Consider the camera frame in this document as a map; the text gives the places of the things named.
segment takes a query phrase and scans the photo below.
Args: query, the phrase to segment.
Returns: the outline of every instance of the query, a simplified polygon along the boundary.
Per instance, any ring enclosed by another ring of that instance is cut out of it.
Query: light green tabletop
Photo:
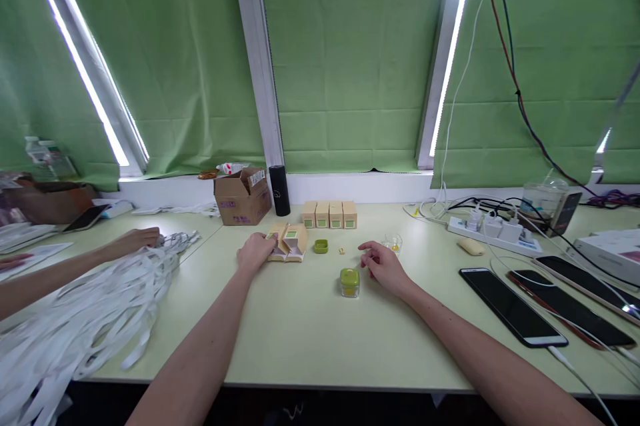
[[[164,235],[180,232],[190,233],[194,230],[198,230],[198,232],[200,232],[202,239],[186,249],[180,257],[180,261],[182,262],[202,246],[204,242],[222,226],[222,221],[220,218],[206,217],[193,213],[160,213],[144,216],[125,213],[113,219],[101,219],[86,231],[77,231],[74,233],[52,236],[9,255],[0,255],[0,258],[20,253],[28,253],[30,249],[37,246],[73,243],[58,254],[50,256],[44,261],[20,273],[20,275],[24,275],[105,245],[130,229],[145,229],[154,226],[158,226],[160,228],[160,232]],[[0,321],[0,331],[24,321],[24,319],[34,312],[50,304],[55,297],[55,294],[56,293],[52,293],[6,320]]]
[[[469,256],[456,244],[460,236],[446,232],[443,225],[410,218],[402,205],[358,205],[357,209],[358,229],[310,229],[304,262],[268,263],[262,268],[243,312],[226,384],[472,391],[422,320],[371,280],[366,271],[361,275],[360,298],[340,296],[340,270],[358,267],[357,246],[371,239],[381,241],[386,233],[399,233],[403,238],[400,260],[416,283],[567,391],[577,395],[587,393],[548,351],[520,344],[460,278],[460,268],[489,267],[490,252],[480,257]],[[247,236],[254,231],[266,233],[276,220],[298,223],[300,212],[301,207],[292,207],[288,218],[277,218],[272,210],[258,226],[218,229],[176,272],[169,292],[160,302],[158,320],[144,356],[130,370],[120,370],[120,362],[131,349],[128,346],[96,372],[93,380],[152,380],[233,274],[236,250]],[[165,218],[167,215],[158,215],[144,220],[145,224],[153,220],[169,221],[176,230],[181,229],[183,215]],[[629,229],[639,223],[638,210],[600,211],[581,207],[567,236],[573,239],[592,231]],[[329,240],[327,254],[313,252],[316,239]],[[558,253],[547,240],[541,243],[550,254]],[[339,254],[341,247],[345,255]],[[524,258],[500,249],[496,252]],[[507,264],[512,269],[527,268],[519,261]],[[505,268],[500,264],[496,268],[504,277]],[[640,328],[570,287],[561,287],[640,342]],[[591,348],[557,320],[545,317],[568,338],[570,344],[563,354],[597,392],[608,397],[640,396],[640,391],[620,371],[627,376],[629,373],[610,353]],[[632,352],[640,356],[640,348]],[[638,368],[630,363],[627,366],[640,377]]]

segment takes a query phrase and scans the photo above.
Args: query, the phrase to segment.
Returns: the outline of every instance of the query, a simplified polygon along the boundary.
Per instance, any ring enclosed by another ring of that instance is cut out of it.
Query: green window blind
[[[84,181],[117,189],[119,167],[47,0],[0,0],[0,168],[31,171],[26,135],[53,139]]]
[[[603,183],[640,183],[640,79],[616,114],[604,154]]]
[[[415,170],[441,0],[265,0],[287,171]]]
[[[151,176],[264,165],[237,0],[77,0]]]
[[[479,2],[467,0],[465,6],[438,134],[434,184],[440,182],[451,102],[467,62]],[[608,114],[640,57],[639,0],[507,0],[507,4],[516,74],[531,124],[550,156],[574,178],[588,181]],[[501,0],[496,6],[507,40]],[[637,125],[638,113],[633,114]],[[637,138],[632,153],[636,159]],[[445,167],[447,186],[520,186],[544,176],[549,168],[518,112],[491,2],[485,0],[456,100]]]

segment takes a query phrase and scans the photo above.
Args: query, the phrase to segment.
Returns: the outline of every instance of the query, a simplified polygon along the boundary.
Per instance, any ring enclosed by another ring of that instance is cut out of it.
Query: white lanyard
[[[199,238],[197,231],[177,233],[161,247],[78,278],[46,309],[0,336],[0,425],[34,419],[35,426],[49,425],[69,382],[96,372],[138,335],[121,364],[133,366],[147,347],[177,255]]]

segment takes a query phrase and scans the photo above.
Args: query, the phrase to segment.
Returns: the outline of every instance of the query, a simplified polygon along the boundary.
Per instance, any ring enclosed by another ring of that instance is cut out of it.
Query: person's left hand
[[[238,271],[246,272],[253,278],[276,244],[277,234],[269,239],[262,233],[249,236],[245,245],[238,249]]]
[[[25,253],[21,255],[10,256],[8,258],[0,259],[0,271],[22,266],[25,263],[25,259],[30,258],[32,256],[33,256],[32,254]]]

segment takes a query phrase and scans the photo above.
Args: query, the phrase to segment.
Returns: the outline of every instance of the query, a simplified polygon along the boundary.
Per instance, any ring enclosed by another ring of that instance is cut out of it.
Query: hand
[[[22,266],[25,263],[25,259],[30,258],[31,256],[33,255],[26,253],[26,254],[10,256],[8,258],[0,259],[0,271]]]
[[[400,296],[412,284],[409,276],[398,260],[398,256],[388,247],[375,241],[368,241],[358,246],[361,251],[368,251],[360,256],[360,267],[369,267],[371,276],[376,278],[390,293]]]
[[[246,272],[253,278],[275,248],[277,236],[275,234],[268,239],[262,233],[249,236],[245,245],[238,249],[238,271]]]
[[[118,239],[102,246],[98,251],[104,263],[115,261],[123,256],[135,253],[138,249],[149,246],[154,247],[160,237],[160,228],[132,229]]]

